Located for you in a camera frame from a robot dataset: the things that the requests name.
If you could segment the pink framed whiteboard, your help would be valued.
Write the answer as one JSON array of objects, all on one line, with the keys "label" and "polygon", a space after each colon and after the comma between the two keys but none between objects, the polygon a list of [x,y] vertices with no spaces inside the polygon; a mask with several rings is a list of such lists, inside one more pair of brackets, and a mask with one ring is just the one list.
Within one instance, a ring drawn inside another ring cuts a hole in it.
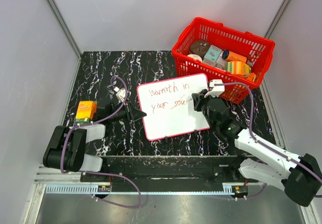
[{"label": "pink framed whiteboard", "polygon": [[149,141],[173,137],[195,130],[207,130],[209,125],[201,112],[194,110],[193,93],[207,88],[203,73],[141,84],[137,87],[146,138]]}]

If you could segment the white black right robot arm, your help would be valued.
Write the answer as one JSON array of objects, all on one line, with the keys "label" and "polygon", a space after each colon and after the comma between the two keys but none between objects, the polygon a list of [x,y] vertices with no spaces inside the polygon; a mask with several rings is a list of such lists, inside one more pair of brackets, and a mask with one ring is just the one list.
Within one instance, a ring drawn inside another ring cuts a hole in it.
[{"label": "white black right robot arm", "polygon": [[231,117],[229,108],[206,89],[192,94],[194,110],[201,112],[222,142],[245,151],[260,163],[239,156],[228,167],[229,177],[264,182],[282,190],[296,204],[308,207],[321,189],[321,170],[315,157],[293,154],[255,135]]}]

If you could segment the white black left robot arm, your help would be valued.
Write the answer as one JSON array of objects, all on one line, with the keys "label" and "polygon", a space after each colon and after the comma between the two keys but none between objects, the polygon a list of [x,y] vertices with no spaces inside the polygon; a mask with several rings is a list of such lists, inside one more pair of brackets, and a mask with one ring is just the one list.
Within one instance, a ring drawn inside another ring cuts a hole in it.
[{"label": "white black left robot arm", "polygon": [[59,125],[55,127],[45,154],[43,165],[65,172],[91,172],[97,181],[105,181],[109,169],[103,166],[103,159],[85,153],[86,144],[108,135],[110,125],[119,120],[135,122],[147,114],[126,100],[115,105],[108,103],[93,109],[93,117],[88,122],[75,127]]}]

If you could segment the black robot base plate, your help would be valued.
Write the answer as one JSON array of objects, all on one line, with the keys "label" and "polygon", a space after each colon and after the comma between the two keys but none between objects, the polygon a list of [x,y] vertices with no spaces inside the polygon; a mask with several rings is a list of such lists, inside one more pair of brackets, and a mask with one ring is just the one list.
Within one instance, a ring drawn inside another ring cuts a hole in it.
[{"label": "black robot base plate", "polygon": [[111,182],[113,192],[133,191],[132,180],[141,192],[212,192],[224,183],[242,185],[245,178],[229,165],[238,156],[108,156],[103,172],[114,177],[85,174],[81,182]]}]

